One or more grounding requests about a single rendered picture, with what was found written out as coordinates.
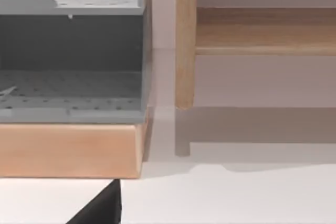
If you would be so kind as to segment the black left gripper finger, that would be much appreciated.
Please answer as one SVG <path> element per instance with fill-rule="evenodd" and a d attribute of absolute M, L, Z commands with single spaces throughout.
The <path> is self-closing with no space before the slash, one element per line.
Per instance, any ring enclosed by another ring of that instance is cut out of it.
<path fill-rule="evenodd" d="M 120 224 L 121 183 L 114 179 L 66 224 Z"/>

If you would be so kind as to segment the pale wooden drawer front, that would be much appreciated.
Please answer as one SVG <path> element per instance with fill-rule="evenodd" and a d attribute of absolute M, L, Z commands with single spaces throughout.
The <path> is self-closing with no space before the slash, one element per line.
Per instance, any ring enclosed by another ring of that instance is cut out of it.
<path fill-rule="evenodd" d="M 0 124 L 0 177 L 141 175 L 151 110 L 138 124 Z"/>

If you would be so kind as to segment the grey pierced drawer inside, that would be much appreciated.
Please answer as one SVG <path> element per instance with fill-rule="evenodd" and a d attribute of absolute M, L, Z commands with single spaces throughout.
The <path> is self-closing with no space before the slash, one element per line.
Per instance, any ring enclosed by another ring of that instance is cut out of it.
<path fill-rule="evenodd" d="M 152 0 L 0 0 L 0 122 L 140 124 Z"/>

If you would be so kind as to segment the open wooden shelf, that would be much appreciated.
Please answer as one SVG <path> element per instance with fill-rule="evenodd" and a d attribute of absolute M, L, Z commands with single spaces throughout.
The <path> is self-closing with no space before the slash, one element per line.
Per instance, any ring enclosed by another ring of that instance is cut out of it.
<path fill-rule="evenodd" d="M 336 56 L 336 8 L 198 7 L 176 0 L 175 104 L 194 105 L 205 56 Z"/>

